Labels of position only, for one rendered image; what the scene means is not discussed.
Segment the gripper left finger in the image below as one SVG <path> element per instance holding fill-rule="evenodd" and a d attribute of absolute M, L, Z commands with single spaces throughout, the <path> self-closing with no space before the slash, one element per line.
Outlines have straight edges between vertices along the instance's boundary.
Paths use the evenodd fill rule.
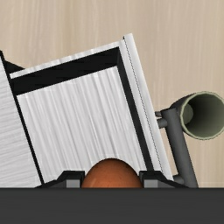
<path fill-rule="evenodd" d="M 84 178 L 84 171 L 63 171 L 57 179 L 44 183 L 39 188 L 80 188 Z"/>

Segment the cabinet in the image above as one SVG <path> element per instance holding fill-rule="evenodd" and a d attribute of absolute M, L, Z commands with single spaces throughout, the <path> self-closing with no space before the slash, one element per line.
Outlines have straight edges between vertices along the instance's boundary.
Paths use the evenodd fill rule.
<path fill-rule="evenodd" d="M 43 183 L 11 91 L 7 62 L 0 50 L 0 188 L 36 187 Z"/>

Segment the brown egg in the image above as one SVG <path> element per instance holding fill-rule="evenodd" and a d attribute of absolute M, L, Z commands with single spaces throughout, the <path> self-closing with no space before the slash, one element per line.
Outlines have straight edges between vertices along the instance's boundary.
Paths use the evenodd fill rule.
<path fill-rule="evenodd" d="M 142 188 L 134 169 L 126 162 L 107 158 L 95 164 L 84 178 L 82 188 Z"/>

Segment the olive green cup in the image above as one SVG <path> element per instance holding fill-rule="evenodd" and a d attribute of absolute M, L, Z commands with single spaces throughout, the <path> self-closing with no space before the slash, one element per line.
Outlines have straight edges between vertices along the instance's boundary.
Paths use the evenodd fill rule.
<path fill-rule="evenodd" d="M 199 140 L 210 140 L 224 131 L 224 100 L 213 92 L 189 94 L 172 105 L 183 131 Z"/>

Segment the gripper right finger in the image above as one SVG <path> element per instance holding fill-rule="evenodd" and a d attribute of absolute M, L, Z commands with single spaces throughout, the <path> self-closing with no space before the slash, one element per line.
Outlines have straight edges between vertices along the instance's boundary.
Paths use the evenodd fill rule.
<path fill-rule="evenodd" d="M 185 185 L 167 179 L 161 171 L 140 171 L 139 178 L 144 188 L 186 188 Z"/>

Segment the cabinet drawer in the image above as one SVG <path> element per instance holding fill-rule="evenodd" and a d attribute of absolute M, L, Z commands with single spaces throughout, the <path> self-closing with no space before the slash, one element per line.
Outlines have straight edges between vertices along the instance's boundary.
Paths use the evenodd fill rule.
<path fill-rule="evenodd" d="M 10 73 L 9 83 L 41 182 L 118 158 L 197 186 L 178 112 L 153 108 L 132 35 Z"/>

